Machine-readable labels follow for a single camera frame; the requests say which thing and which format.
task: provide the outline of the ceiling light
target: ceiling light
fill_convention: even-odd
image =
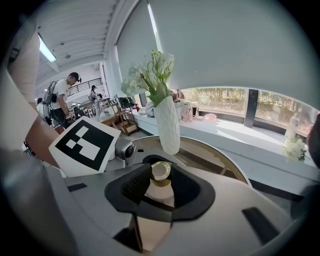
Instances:
[[[56,60],[56,57],[51,53],[51,51],[48,49],[48,47],[45,45],[44,41],[38,34],[39,40],[40,40],[40,52],[48,59],[50,62],[54,62]]]

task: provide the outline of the roller shade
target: roller shade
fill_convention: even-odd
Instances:
[[[122,80],[128,77],[128,71],[132,64],[143,63],[145,55],[149,55],[151,50],[157,49],[146,0],[142,0],[132,12],[116,47]]]
[[[289,13],[271,1],[149,0],[172,89],[244,87],[320,109],[319,59]]]

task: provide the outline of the railing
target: railing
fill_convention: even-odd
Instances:
[[[102,85],[102,81],[101,78],[97,78],[97,79],[93,79],[87,82],[83,82],[83,83],[79,83],[77,85],[73,85],[68,89],[68,96],[76,94],[78,92],[87,90],[87,89],[91,89],[92,86],[101,86]]]

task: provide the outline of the white vase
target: white vase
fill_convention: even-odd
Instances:
[[[180,148],[180,129],[176,108],[171,96],[154,108],[160,142],[164,152],[174,155]]]

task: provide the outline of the backpack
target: backpack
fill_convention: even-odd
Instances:
[[[57,102],[57,95],[54,94],[54,89],[58,81],[51,81],[50,85],[43,97],[43,113],[44,118],[51,119],[50,109],[53,109],[52,103]]]
[[[57,95],[54,94],[54,89],[55,89],[57,83],[58,83],[58,81],[51,81],[50,82],[50,85],[44,95],[44,98],[43,98],[43,104],[45,104],[47,106],[51,106],[52,103],[57,102]]]

